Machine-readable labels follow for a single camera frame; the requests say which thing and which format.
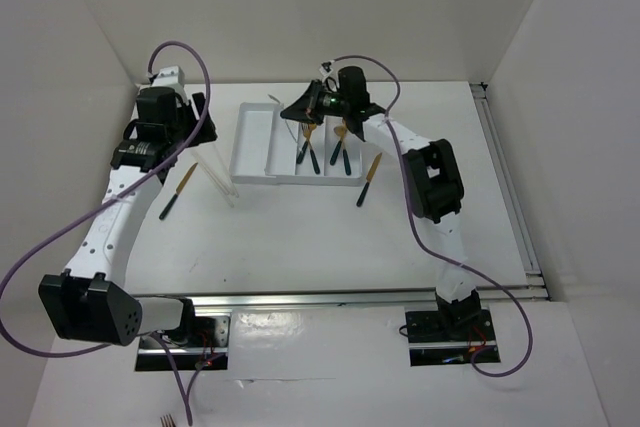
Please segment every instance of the robotic arm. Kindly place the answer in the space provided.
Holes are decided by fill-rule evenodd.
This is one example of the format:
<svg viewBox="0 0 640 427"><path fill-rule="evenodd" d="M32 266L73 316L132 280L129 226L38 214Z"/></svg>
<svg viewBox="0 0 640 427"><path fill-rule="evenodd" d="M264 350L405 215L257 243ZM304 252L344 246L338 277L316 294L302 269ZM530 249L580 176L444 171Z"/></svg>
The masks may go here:
<svg viewBox="0 0 640 427"><path fill-rule="evenodd" d="M328 77L331 64L323 64L321 72ZM351 66L338 72L335 91L326 81L313 80L280 116L318 125L325 115L342 117L349 131L360 140L396 157L387 125L392 123L407 168L413 215L428 220L428 237L434 251L464 262L459 216L464 187L451 144L444 139L432 141L421 137L395 120L385 119L384 112L371 102L362 69ZM448 328L460 327L480 313L480 298L471 276L444 262L438 266L436 300Z"/></svg>
<svg viewBox="0 0 640 427"><path fill-rule="evenodd" d="M198 116L208 117L203 112L204 95L195 94L193 100ZM197 123L179 67L162 69L151 87L139 92L136 109L137 119L126 127L113 153L103 202L117 197L167 159ZM189 147L216 139L209 118ZM38 294L59 337L128 345L139 332L170 330L180 337L191 330L195 321L191 301L147 301L143 319L141 301L123 290L140 226L168 172L169 168L160 171L98 215L63 272L43 277Z"/></svg>

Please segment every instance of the fork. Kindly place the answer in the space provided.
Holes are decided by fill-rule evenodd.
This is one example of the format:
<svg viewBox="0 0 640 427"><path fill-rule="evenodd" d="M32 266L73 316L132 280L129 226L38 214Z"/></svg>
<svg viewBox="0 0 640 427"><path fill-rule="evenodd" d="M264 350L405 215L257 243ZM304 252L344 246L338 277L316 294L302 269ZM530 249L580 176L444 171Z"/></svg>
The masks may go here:
<svg viewBox="0 0 640 427"><path fill-rule="evenodd" d="M306 139L304 145L302 146L302 150L300 154L298 154L298 158L296 159L296 163L301 164L304 160L304 155L307 152L307 147L309 148L309 155L311 156L311 161L313 162L313 170L316 175L320 175L320 166L318 165L318 159L316 158L316 153L313 151L313 145L311 145L311 133L315 130L315 124L302 124L302 135Z"/></svg>
<svg viewBox="0 0 640 427"><path fill-rule="evenodd" d="M176 427L176 423L171 414L160 417L160 422L162 423L162 427Z"/></svg>

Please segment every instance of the white tray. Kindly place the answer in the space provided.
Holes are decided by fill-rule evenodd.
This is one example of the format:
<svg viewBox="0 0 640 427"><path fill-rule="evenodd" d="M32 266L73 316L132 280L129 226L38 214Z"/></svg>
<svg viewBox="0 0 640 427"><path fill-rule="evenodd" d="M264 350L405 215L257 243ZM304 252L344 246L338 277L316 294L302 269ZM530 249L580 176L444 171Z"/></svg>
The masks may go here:
<svg viewBox="0 0 640 427"><path fill-rule="evenodd" d="M304 161L296 164L298 150L304 144L302 128L280 118L277 104L240 105L236 137L229 167L231 178L237 184L303 184L352 185L362 184L362 151L360 139L348 134L345 147L349 153L351 175L344 170L342 154L335 165L329 159L338 142L333 128L340 119L326 117L311 136L311 144L320 166L320 174L313 171L307 151Z"/></svg>

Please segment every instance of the tabletop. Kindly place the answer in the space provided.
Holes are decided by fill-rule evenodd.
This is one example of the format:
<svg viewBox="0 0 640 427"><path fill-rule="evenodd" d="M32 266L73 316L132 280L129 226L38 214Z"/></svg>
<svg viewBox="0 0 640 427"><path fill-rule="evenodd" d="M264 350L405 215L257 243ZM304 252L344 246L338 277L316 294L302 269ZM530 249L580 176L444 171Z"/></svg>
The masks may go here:
<svg viewBox="0 0 640 427"><path fill-rule="evenodd" d="M238 109L243 102L285 105L306 85L212 86L215 146L231 158ZM392 83L370 83L372 101L386 106ZM465 82L409 82L393 116L416 133L446 138L454 148L465 186L463 245L470 265L503 284L526 284L518 250L478 112ZM204 91L188 85L189 94ZM198 147L216 163L211 144ZM132 252L126 288L132 294L282 293L433 288L435 263L411 236L398 161L384 155L367 200L356 207L360 187L238 185L229 207L196 169L171 214L158 215L187 169L191 149L180 155L150 208ZM378 153L363 145L365 169ZM425 220L418 220L424 225Z"/></svg>

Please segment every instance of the utensil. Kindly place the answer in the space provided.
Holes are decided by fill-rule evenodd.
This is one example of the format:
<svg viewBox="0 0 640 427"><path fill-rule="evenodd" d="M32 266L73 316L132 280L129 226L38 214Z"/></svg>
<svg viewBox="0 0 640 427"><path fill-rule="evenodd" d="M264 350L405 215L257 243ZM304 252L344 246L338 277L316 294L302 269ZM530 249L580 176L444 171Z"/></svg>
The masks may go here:
<svg viewBox="0 0 640 427"><path fill-rule="evenodd" d="M364 187L362 188L362 192L360 192L360 197L358 197L358 201L356 202L356 205L358 207L362 207L364 198L367 196L367 192L369 191L369 185L371 185L373 176L376 175L376 170L378 169L378 164L380 164L381 158L382 158L382 152L376 155L376 158L373 159L373 164L371 164L371 167L369 168L369 173L367 174L367 183L364 184Z"/></svg>
<svg viewBox="0 0 640 427"><path fill-rule="evenodd" d="M347 175L351 175L351 162L349 162L349 154L347 153L346 147L344 147L344 138L349 132L344 125L338 125L334 127L333 131L340 138L338 143L336 144L336 148L333 149L333 154L331 154L331 159L329 160L329 165L335 165L338 160L338 154L340 154L340 149L342 149L342 160L344 161L344 172Z"/></svg>
<svg viewBox="0 0 640 427"><path fill-rule="evenodd" d="M311 134L314 130L316 130L316 124L302 124L302 135L306 139L304 145L302 146L302 150L298 154L298 158L296 159L296 163L301 164L304 160L304 155L307 152L307 148L309 149L309 155L311 156L311 161L313 162L313 170L316 175L320 175L320 166L318 165L318 159L316 158L316 153L313 151L313 145L311 145Z"/></svg>
<svg viewBox="0 0 640 427"><path fill-rule="evenodd" d="M177 427L176 422L173 420L171 415L163 415L160 417L160 423L162 427Z"/></svg>
<svg viewBox="0 0 640 427"><path fill-rule="evenodd" d="M193 171L196 170L197 166L198 166L198 163L196 162L191 167L189 167L189 170L187 170L187 173L184 175L184 177L178 184L178 187L176 188L176 193L173 194L173 197L171 197L171 200L169 200L169 203L165 206L164 209L162 209L162 212L160 212L160 217L158 217L160 220L164 220L167 217L167 215L169 215L169 212L171 211L173 204L175 204L176 200L178 200L178 196L182 192L182 189L184 189L184 186L187 185L187 182L189 182L189 179L191 178L191 174L193 174Z"/></svg>

